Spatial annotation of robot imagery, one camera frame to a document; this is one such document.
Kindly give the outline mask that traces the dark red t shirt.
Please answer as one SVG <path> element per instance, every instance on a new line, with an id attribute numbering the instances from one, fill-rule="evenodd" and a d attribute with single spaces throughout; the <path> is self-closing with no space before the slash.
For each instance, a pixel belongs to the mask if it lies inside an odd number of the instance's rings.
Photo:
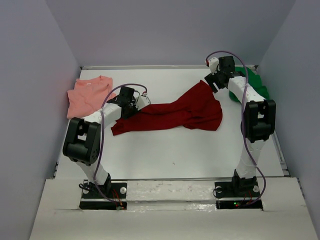
<path id="1" fill-rule="evenodd" d="M 150 104 L 128 119 L 111 127 L 114 136 L 139 131 L 168 130 L 176 127 L 216 131 L 223 120 L 221 104 L 211 87 L 200 80 L 176 101 Z"/>

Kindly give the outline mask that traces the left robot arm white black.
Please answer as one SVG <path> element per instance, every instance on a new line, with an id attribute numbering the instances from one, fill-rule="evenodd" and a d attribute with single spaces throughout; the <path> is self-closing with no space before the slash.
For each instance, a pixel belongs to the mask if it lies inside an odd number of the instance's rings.
<path id="1" fill-rule="evenodd" d="M 101 107 L 85 117 L 69 120 L 62 147 L 62 153 L 76 163 L 88 179 L 79 186 L 88 192 L 96 191 L 107 195 L 111 188 L 111 176 L 101 164 L 105 128 L 121 118 L 129 118 L 142 109 L 144 100 L 135 96 L 133 84 L 123 84 L 115 88 L 119 94 L 110 98 L 109 93 Z"/>

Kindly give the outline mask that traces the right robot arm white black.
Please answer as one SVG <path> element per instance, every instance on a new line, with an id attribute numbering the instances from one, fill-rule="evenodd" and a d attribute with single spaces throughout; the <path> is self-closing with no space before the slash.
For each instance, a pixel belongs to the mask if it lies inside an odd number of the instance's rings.
<path id="1" fill-rule="evenodd" d="M 205 60 L 210 73 L 204 78 L 214 93 L 228 89 L 241 103 L 243 149 L 231 181 L 215 184 L 218 198 L 242 197 L 258 191 L 258 159 L 265 142 L 275 131 L 276 103 L 260 95 L 249 84 L 247 71 L 236 71 L 232 56 Z"/>

